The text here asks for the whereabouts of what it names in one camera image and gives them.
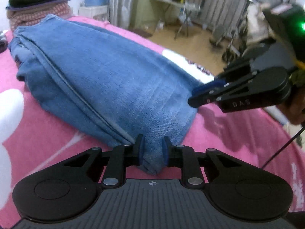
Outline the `person's right hand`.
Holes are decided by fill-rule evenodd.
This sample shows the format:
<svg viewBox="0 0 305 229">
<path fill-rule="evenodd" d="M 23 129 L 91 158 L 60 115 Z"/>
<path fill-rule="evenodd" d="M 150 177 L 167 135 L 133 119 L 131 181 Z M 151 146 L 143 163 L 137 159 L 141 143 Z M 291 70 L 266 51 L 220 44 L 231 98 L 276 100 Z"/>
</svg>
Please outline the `person's right hand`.
<svg viewBox="0 0 305 229">
<path fill-rule="evenodd" d="M 277 108 L 292 125 L 304 123 L 304 93 L 298 93 L 289 106 L 282 103 Z"/>
</svg>

